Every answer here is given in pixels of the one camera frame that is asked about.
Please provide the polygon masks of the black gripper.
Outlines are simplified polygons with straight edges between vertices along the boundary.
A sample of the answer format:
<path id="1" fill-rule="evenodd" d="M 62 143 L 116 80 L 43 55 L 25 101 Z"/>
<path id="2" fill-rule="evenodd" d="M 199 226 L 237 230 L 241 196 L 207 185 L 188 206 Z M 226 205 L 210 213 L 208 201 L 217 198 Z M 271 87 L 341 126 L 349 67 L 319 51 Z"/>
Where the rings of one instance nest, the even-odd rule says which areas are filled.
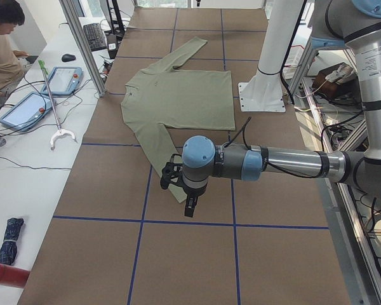
<path id="1" fill-rule="evenodd" d="M 206 191 L 206 186 L 199 187 L 199 188 L 192 188 L 185 186 L 184 192 L 187 195 L 186 198 L 186 204 L 184 208 L 184 215 L 186 217 L 193 217 L 195 206 L 197 205 L 198 198 L 203 195 Z"/>

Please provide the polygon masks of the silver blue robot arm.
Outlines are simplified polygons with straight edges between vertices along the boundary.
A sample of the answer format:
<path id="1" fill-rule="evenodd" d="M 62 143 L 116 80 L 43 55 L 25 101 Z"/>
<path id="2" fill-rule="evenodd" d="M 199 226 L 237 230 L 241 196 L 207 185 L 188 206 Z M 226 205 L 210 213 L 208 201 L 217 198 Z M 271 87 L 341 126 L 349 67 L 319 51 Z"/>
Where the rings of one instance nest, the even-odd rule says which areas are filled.
<path id="1" fill-rule="evenodd" d="M 381 1 L 316 1 L 311 42 L 319 49 L 348 47 L 355 56 L 358 85 L 343 93 L 343 106 L 366 123 L 368 148 L 359 151 L 300 151 L 228 142 L 203 136 L 186 141 L 179 183 L 187 195 L 184 214 L 194 215 L 210 177 L 255 181 L 263 172 L 304 179 L 327 178 L 381 200 Z"/>

